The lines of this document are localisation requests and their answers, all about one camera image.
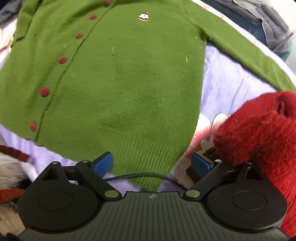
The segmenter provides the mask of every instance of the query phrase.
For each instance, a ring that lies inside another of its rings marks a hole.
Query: green sweater
[[[27,0],[0,72],[0,123],[75,161],[111,151],[118,175],[166,174],[196,128],[208,39],[294,90],[272,59],[190,0]]]

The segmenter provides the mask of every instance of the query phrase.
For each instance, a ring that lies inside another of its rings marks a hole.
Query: gray ribbed plastic base
[[[183,200],[177,192],[133,193],[104,204],[100,213],[79,230],[41,234],[31,229],[22,241],[286,241],[278,229],[259,234],[228,230],[213,221],[198,202]]]

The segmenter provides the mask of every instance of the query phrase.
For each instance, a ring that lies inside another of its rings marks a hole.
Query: pile of clothes
[[[290,31],[268,0],[202,0],[253,34],[269,49],[287,60],[292,51]]]

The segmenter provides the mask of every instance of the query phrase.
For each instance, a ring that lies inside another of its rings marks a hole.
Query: embroidered logo
[[[148,21],[149,16],[148,16],[148,12],[144,12],[139,16],[139,20],[141,21]]]

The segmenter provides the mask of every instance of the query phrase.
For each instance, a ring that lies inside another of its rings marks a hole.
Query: bedsheet
[[[237,29],[242,35],[249,39],[253,44],[259,47],[264,54],[271,57],[290,77],[292,83],[296,85],[296,75],[290,68],[271,52],[264,44],[259,42],[250,33],[236,25],[223,14],[202,1],[193,0],[208,11],[224,19],[231,26]],[[255,76],[249,70],[241,66],[238,62],[221,52],[211,42],[206,47],[204,78],[202,87],[201,107],[197,128],[189,147],[189,152],[202,149],[203,145],[211,145],[211,140],[218,126],[235,112],[244,102],[253,99],[266,92],[275,92],[276,90],[262,79]],[[7,146],[18,149],[28,155],[28,162],[31,165],[22,164],[23,169],[33,181],[39,173],[52,161],[59,161],[63,166],[74,165],[76,162],[54,153],[45,147],[37,146],[33,142],[26,140],[12,133],[4,126],[0,125],[0,134]],[[185,170],[190,165],[190,155],[184,155],[173,167],[169,173],[171,178],[180,179]],[[126,191],[139,191],[140,188],[128,182],[127,180],[110,182],[123,195]],[[181,191],[177,186],[163,181],[158,191]]]

